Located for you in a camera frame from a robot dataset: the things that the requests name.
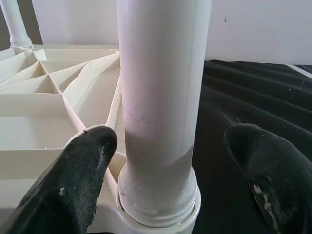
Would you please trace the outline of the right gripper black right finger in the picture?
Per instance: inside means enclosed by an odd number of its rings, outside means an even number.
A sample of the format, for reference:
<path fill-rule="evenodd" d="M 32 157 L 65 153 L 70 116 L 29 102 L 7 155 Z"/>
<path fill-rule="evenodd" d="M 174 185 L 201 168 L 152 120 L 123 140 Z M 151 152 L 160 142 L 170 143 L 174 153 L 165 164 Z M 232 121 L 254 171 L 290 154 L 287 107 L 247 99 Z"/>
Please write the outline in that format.
<path fill-rule="evenodd" d="M 291 142 L 254 124 L 229 127 L 224 142 L 274 234 L 312 232 L 312 163 Z"/>

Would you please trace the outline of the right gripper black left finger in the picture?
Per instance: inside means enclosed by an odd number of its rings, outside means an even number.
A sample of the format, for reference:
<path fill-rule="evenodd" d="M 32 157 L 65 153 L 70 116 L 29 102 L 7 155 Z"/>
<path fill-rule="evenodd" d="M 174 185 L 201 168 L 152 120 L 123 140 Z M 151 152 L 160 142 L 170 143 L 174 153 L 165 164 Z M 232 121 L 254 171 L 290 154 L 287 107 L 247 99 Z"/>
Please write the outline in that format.
<path fill-rule="evenodd" d="M 108 126 L 79 133 L 26 192 L 0 232 L 86 233 L 116 148 L 117 136 Z"/>

